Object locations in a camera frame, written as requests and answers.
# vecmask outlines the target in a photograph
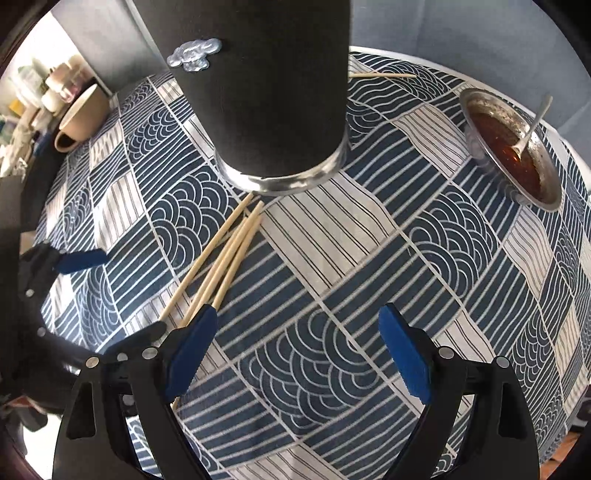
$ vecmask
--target metal bowl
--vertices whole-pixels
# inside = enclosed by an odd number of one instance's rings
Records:
[[[547,212],[557,210],[562,200],[560,178],[544,143],[537,133],[534,131],[532,134],[527,149],[540,175],[540,199],[528,193],[498,160],[478,132],[470,113],[490,115],[506,125],[519,138],[525,137],[530,124],[507,103],[485,90],[475,88],[463,90],[460,94],[460,103],[467,122],[465,134],[468,151],[479,166],[492,177],[505,195],[522,205],[534,204]]]

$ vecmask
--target spoon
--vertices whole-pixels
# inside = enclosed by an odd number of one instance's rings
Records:
[[[520,160],[521,160],[521,154],[527,148],[527,144],[530,141],[531,134],[534,133],[534,130],[540,124],[542,117],[548,111],[548,108],[550,108],[551,104],[552,104],[552,95],[548,95],[548,94],[544,95],[544,98],[542,99],[542,103],[541,103],[540,107],[538,108],[538,114],[535,116],[534,122],[531,124],[530,129],[528,130],[527,134],[525,135],[524,138],[519,140],[515,145],[513,145],[511,147],[513,149],[513,151],[517,154],[517,156],[519,157]]]

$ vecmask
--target blue and white tablecloth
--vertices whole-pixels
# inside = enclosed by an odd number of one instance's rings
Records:
[[[351,80],[342,172],[265,199],[180,403],[185,432],[214,480],[380,478],[422,408],[378,333],[378,309],[393,301],[438,344],[511,360],[545,459],[591,367],[591,203],[576,153],[541,127],[563,204],[520,206],[466,149],[459,92],[481,84],[370,50],[352,52],[350,69],[418,78]],[[110,256],[56,281],[43,308],[49,328],[102,351],[155,321],[243,195],[218,177],[213,145],[171,75],[146,79],[68,156],[47,199],[37,241]],[[471,402],[439,471],[456,457]],[[141,425],[129,426],[142,466],[157,473]]]

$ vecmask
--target wooden chopstick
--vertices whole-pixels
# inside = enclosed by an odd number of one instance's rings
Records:
[[[197,312],[203,305],[205,305],[205,302],[209,300],[209,297],[211,297],[213,290],[215,290],[218,282],[222,278],[222,275],[226,271],[228,265],[232,261],[232,258],[236,254],[236,251],[240,247],[242,240],[244,240],[244,237],[246,237],[246,234],[252,228],[252,225],[255,223],[257,217],[261,213],[261,210],[264,206],[265,204],[263,202],[259,202],[256,204],[256,207],[248,216],[248,220],[246,220],[246,222],[240,227],[240,230],[236,235],[236,238],[234,238],[234,240],[231,242],[230,246],[228,247],[228,250],[226,252],[222,251],[220,253],[220,256],[218,257],[220,261],[218,265],[215,265],[215,272],[213,273],[208,283],[206,283],[205,281],[203,282],[203,284],[205,284],[206,286],[202,296],[199,297],[199,292],[197,292],[197,294],[193,298],[193,301],[191,302],[191,305],[189,305],[189,309],[187,310],[187,313],[185,314],[185,317],[181,323],[182,326],[187,326],[195,312]]]
[[[223,278],[222,284],[220,285],[219,289],[217,290],[216,297],[213,299],[212,307],[216,310],[220,309],[222,305],[223,298],[226,296],[226,292],[230,288],[232,281],[234,280],[234,276],[238,271],[238,267],[240,267],[240,263],[244,260],[246,252],[248,251],[248,247],[251,246],[252,239],[255,236],[255,233],[258,231],[259,227],[261,226],[262,216],[256,219],[254,224],[252,225],[251,229],[246,233],[246,237],[240,244],[240,248],[238,252],[236,252],[236,256],[232,260],[230,268],[226,272],[226,276]]]
[[[386,79],[415,79],[417,75],[414,73],[380,73],[380,72],[362,72],[349,73],[350,79],[370,79],[370,78],[386,78]]]
[[[197,293],[194,295],[193,301],[189,305],[189,309],[185,312],[183,320],[178,325],[179,328],[186,327],[189,324],[189,320],[192,318],[192,315],[190,315],[191,310],[192,310],[193,306],[196,304],[195,299],[201,299],[201,297],[203,297],[203,292],[205,292],[205,289],[210,284],[213,276],[215,275],[215,272],[216,272],[219,264],[222,262],[222,259],[226,256],[226,254],[230,250],[232,244],[236,240],[236,237],[238,237],[238,235],[240,234],[240,230],[246,224],[246,221],[247,221],[247,218],[244,217],[242,219],[242,221],[240,222],[240,224],[236,227],[236,229],[232,233],[232,236],[228,239],[226,244],[223,246],[222,251],[218,254],[218,256],[215,259],[215,261],[213,262],[212,266],[209,267],[209,272],[207,272],[207,275],[201,281],[201,285],[199,285],[199,289],[197,289]]]
[[[160,314],[158,320],[164,320],[167,315],[170,313],[170,310],[174,307],[174,305],[178,302],[179,298],[183,295],[183,292],[186,290],[187,286],[193,281],[195,275],[197,274],[199,268],[205,263],[209,255],[212,253],[213,249],[216,248],[217,244],[226,235],[226,232],[232,226],[232,224],[236,221],[238,216],[242,213],[242,211],[246,208],[246,206],[251,202],[253,197],[252,193],[249,193],[244,197],[244,200],[241,201],[238,206],[234,209],[234,211],[230,214],[228,219],[223,223],[217,233],[213,236],[213,238],[209,241],[205,249],[201,252],[201,255],[197,257],[197,260],[193,262],[191,269],[185,275],[183,281],[178,286],[177,290],[174,292],[174,295],[168,301],[166,307]]]

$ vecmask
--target ceramic mug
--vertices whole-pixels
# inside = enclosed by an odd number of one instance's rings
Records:
[[[60,123],[60,132],[56,135],[54,145],[60,153],[74,150],[80,142],[88,140],[104,123],[111,110],[109,99],[98,85],[88,88],[66,112]],[[68,136],[74,143],[68,147],[60,147],[62,136]]]

